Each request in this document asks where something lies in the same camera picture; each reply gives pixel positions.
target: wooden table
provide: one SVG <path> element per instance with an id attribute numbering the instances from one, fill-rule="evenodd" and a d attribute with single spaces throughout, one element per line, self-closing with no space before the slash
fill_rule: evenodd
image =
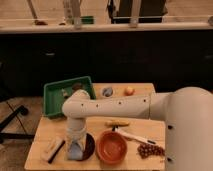
<path id="1" fill-rule="evenodd" d="M 135 94 L 148 94 L 155 92 L 153 84 L 150 83 L 125 83 L 125 84 L 94 84 L 97 98 L 100 96 L 101 89 L 111 85 L 114 90 L 114 97 L 123 96 L 124 88 L 132 86 L 135 88 Z M 105 122 L 111 118 L 91 117 L 87 118 L 88 132 L 93 135 L 96 140 L 101 132 L 111 128 L 105 126 Z M 121 118 L 130 121 L 130 126 L 123 129 L 127 132 L 141 135 L 156 141 L 164 147 L 165 143 L 165 125 L 163 122 L 150 121 L 143 119 Z M 116 166 L 108 166 L 100 162 L 94 153 L 88 160 L 83 162 L 69 161 L 65 158 L 65 146 L 59 151 L 52 164 L 42 161 L 40 158 L 45 147 L 57 135 L 65 137 L 66 118 L 50 120 L 42 117 L 35 135 L 34 142 L 31 146 L 27 161 L 25 163 L 26 170 L 163 170 L 164 158 L 159 156 L 151 156 L 148 159 L 141 159 L 137 152 L 138 142 L 127 141 L 128 152 L 125 160 Z"/>

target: yellow object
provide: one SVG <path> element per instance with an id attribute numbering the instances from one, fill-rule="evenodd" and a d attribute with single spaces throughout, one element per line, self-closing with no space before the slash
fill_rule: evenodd
<path id="1" fill-rule="evenodd" d="M 109 120 L 106 122 L 106 126 L 129 126 L 130 122 L 122 120 Z"/>

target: small bowl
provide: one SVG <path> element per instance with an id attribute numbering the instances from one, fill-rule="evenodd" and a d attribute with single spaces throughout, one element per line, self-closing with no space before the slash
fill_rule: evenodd
<path id="1" fill-rule="evenodd" d="M 114 131 L 105 131 L 96 141 L 96 152 L 106 164 L 118 164 L 127 153 L 127 144 L 122 135 Z"/>

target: black tripod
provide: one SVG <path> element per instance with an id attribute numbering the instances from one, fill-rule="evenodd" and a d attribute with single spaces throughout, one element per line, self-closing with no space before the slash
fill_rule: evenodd
<path id="1" fill-rule="evenodd" d="M 19 113 L 22 115 L 28 114 L 28 109 L 24 106 L 18 107 L 16 110 L 14 110 L 7 118 L 4 119 L 0 123 L 0 143 L 3 143 L 4 139 L 32 139 L 34 138 L 34 135 L 29 134 L 14 134 L 14 133 L 2 133 L 1 131 L 10 123 L 10 121 L 16 117 Z"/>
<path id="2" fill-rule="evenodd" d="M 1 94 L 1 101 L 6 101 L 8 107 L 12 110 L 12 113 L 5 118 L 0 123 L 0 144 L 3 143 L 4 139 L 32 139 L 34 138 L 34 135 L 27 134 L 26 130 L 24 129 L 24 126 L 22 125 L 19 117 L 17 116 L 19 113 L 22 115 L 27 115 L 29 113 L 28 109 L 24 106 L 18 107 L 16 110 L 13 110 L 12 106 L 8 103 L 7 99 L 11 97 L 11 94 L 13 94 L 8 87 L 4 84 L 3 79 L 0 77 L 0 94 Z M 19 120 L 23 130 L 25 131 L 25 134 L 15 134 L 15 133 L 3 133 L 2 130 L 13 120 L 13 118 L 17 117 Z"/>

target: black cable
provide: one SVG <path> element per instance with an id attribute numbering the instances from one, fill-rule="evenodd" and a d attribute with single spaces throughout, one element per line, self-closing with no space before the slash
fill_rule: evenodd
<path id="1" fill-rule="evenodd" d="M 14 112 L 15 110 L 14 110 L 13 107 L 10 105 L 10 103 L 9 103 L 7 100 L 6 100 L 5 102 L 6 102 L 6 104 L 9 106 L 9 108 L 11 109 L 11 111 Z M 22 129 L 23 129 L 23 131 L 24 131 L 24 133 L 25 133 L 25 135 L 29 135 L 29 134 L 27 133 L 26 129 L 24 128 L 24 125 L 22 124 L 21 119 L 18 117 L 18 115 L 16 115 L 16 118 L 18 119 L 18 121 L 19 121 L 19 123 L 20 123 L 20 125 L 21 125 L 21 127 L 22 127 Z"/>

